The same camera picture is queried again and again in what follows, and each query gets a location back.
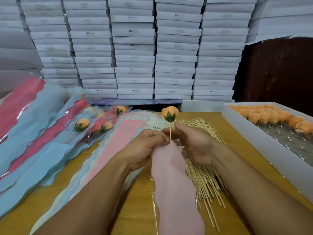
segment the dark brown wall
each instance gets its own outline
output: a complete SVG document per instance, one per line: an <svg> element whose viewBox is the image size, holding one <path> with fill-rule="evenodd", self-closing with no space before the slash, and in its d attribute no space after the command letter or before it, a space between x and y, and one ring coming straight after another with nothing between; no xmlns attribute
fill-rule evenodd
<svg viewBox="0 0 313 235"><path fill-rule="evenodd" d="M313 116L313 38L247 45L234 90L236 102L273 101Z"/></svg>

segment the right hand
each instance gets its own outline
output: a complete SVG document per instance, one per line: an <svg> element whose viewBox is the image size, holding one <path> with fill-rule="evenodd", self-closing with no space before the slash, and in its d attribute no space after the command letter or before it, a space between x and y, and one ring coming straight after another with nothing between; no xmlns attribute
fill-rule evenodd
<svg viewBox="0 0 313 235"><path fill-rule="evenodd" d="M180 139L182 145L186 147L184 153L200 164L212 166L213 157L218 154L224 144L214 139L202 128L191 127L177 122L175 128L171 128L172 139ZM170 128L165 128L162 132L170 135Z"/></svg>

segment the wooden table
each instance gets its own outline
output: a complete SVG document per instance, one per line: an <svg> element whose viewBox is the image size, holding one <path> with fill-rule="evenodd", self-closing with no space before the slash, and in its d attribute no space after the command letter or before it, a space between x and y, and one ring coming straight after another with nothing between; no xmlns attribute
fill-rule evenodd
<svg viewBox="0 0 313 235"><path fill-rule="evenodd" d="M307 201L275 168L273 168L229 123L222 118L220 112L180 112L180 119L203 118L211 122L221 135L225 143L235 152L252 164L270 181L313 210L313 205ZM32 226L42 214L51 207L57 195L68 186L72 176L81 168L83 162L90 157L97 147L81 153L73 159L55 178L51 186L41 187L30 194L15 210L0 220L2 235L29 234ZM133 182L121 209L117 214L111 235L155 235L155 219L153 215L153 182L151 163L149 163ZM233 197L222 193L226 208L220 207L216 200L212 207L220 228L220 234L253 234L245 216L241 212ZM204 204L201 205L201 216L205 223L206 234L219 234L209 220Z"/></svg>

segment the bamboo skewer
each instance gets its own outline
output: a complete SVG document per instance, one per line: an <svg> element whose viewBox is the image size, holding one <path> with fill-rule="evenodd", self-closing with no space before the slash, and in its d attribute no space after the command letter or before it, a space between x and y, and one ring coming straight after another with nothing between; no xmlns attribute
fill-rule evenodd
<svg viewBox="0 0 313 235"><path fill-rule="evenodd" d="M205 122L201 118L190 120L178 120L179 123L185 124L193 127L200 127L205 129L213 138L217 141L225 144L221 136L214 129L211 123ZM194 186L196 188L197 201L198 205L201 209L200 202L203 199L207 212L209 214L209 218L211 220L213 228L217 228L218 232L220 232L219 227L217 225L217 221L215 215L213 213L213 209L211 207L212 199L216 197L220 206L223 206L226 209L225 203L221 197L220 191L225 191L227 195L227 187L221 180L221 177L218 175L217 171L211 166L205 166L194 162L188 155L185 158L186 161L186 173L188 177L193 181Z"/></svg>

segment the stacked white boxes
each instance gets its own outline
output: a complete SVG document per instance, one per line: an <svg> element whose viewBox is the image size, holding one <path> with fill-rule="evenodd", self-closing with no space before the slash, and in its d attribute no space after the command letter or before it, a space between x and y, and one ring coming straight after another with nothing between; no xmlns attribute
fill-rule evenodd
<svg viewBox="0 0 313 235"><path fill-rule="evenodd" d="M152 99L155 41L153 0L108 0L119 99Z"/></svg>
<svg viewBox="0 0 313 235"><path fill-rule="evenodd" d="M0 30L28 30L19 0L0 0Z"/></svg>
<svg viewBox="0 0 313 235"><path fill-rule="evenodd" d="M287 36L313 37L313 0L258 0L247 43Z"/></svg>
<svg viewBox="0 0 313 235"><path fill-rule="evenodd" d="M231 101L248 23L257 0L207 0L194 81L194 100Z"/></svg>
<svg viewBox="0 0 313 235"><path fill-rule="evenodd" d="M73 47L61 0L21 0L21 6L44 65L45 81L62 87L77 86Z"/></svg>
<svg viewBox="0 0 313 235"><path fill-rule="evenodd" d="M115 58L106 0L63 0L75 63L87 98L117 98Z"/></svg>
<svg viewBox="0 0 313 235"><path fill-rule="evenodd" d="M190 100L204 0L156 0L155 99Z"/></svg>

